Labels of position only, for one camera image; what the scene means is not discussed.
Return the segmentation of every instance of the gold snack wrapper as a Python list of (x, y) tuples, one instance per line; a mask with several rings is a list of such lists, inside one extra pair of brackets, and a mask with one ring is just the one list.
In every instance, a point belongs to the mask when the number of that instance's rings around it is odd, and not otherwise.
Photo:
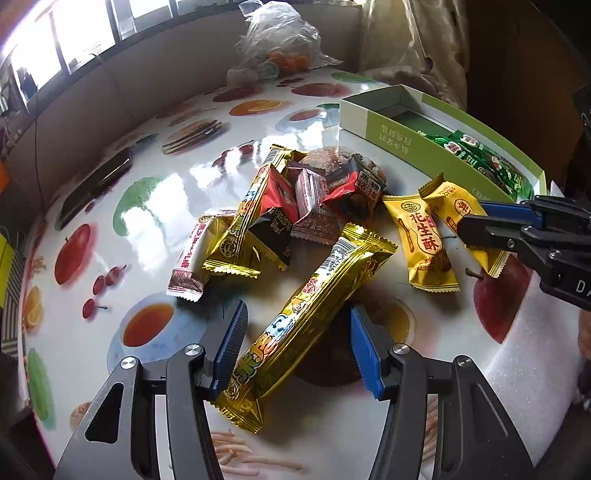
[[(419, 189), (419, 195), (446, 225), (457, 233), (457, 223), (464, 215), (486, 215), (484, 209), (467, 190), (445, 181), (443, 173)], [(491, 277), (497, 278), (509, 258), (509, 252), (492, 248), (468, 247), (478, 263)]]
[(295, 150), (272, 145), (265, 163), (257, 172), (246, 195), (240, 202), (236, 216), (203, 264), (215, 273), (232, 273), (257, 278), (261, 273), (261, 247), (248, 232), (261, 213), (261, 198), (267, 184), (269, 167), (279, 173), (292, 158)]
[(366, 228), (345, 225), (311, 279), (238, 360), (228, 389), (213, 404), (238, 427), (258, 432), (263, 425), (261, 400), (289, 376), (336, 312), (396, 249)]
[(460, 290), (427, 202), (418, 194), (382, 200), (398, 227), (410, 284), (434, 292)]

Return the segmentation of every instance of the green candy wrapper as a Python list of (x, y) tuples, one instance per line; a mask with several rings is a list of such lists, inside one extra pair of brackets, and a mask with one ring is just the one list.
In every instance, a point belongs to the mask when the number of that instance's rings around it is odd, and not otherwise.
[(467, 148), (473, 156), (480, 156), (509, 191), (515, 192), (515, 194), (509, 195), (514, 201), (517, 201), (518, 195), (525, 200), (533, 199), (534, 189), (530, 181), (505, 157), (483, 145), (476, 138), (466, 135), (461, 130), (456, 130), (449, 138), (461, 143), (462, 147)]
[(448, 137), (424, 136), (477, 169), (511, 197), (514, 202), (517, 201), (518, 196), (527, 200), (534, 197), (534, 189), (531, 187), (531, 183), (519, 170), (501, 155), (481, 144), (470, 135), (456, 130)]

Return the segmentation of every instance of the orange fruit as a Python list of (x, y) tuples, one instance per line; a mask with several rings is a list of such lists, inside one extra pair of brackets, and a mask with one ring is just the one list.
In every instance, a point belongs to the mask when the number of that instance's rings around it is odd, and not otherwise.
[(27, 294), (22, 317), (23, 324), (29, 332), (39, 327), (43, 318), (43, 305), (41, 305), (41, 292), (37, 286), (31, 288)]

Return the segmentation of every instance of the wall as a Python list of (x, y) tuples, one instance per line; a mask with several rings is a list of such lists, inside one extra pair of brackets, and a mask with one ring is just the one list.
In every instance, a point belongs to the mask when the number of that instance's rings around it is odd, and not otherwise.
[(583, 132), (571, 97), (589, 79), (577, 54), (527, 0), (467, 2), (468, 112), (563, 185)]
[[(324, 52), (343, 60), (342, 68), (356, 70), (361, 9), (319, 4), (296, 9), (319, 30)], [(237, 61), (234, 44), (245, 32), (240, 11), (180, 24), (106, 59), (53, 100), (37, 122), (45, 205), (62, 183), (124, 133), (168, 105), (224, 85), (227, 69)], [(38, 212), (34, 124), (7, 166), (20, 187), (23, 214)]]

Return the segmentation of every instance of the cardboard box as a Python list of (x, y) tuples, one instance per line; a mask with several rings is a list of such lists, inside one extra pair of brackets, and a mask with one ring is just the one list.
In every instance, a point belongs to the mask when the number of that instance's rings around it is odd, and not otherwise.
[(360, 93), (340, 101), (340, 126), (410, 163), (426, 175), (445, 173), (480, 200), (513, 202), (484, 175), (418, 134), (447, 136), (462, 130), (510, 161), (534, 188), (546, 194), (544, 171), (519, 148), (465, 112), (406, 85)]

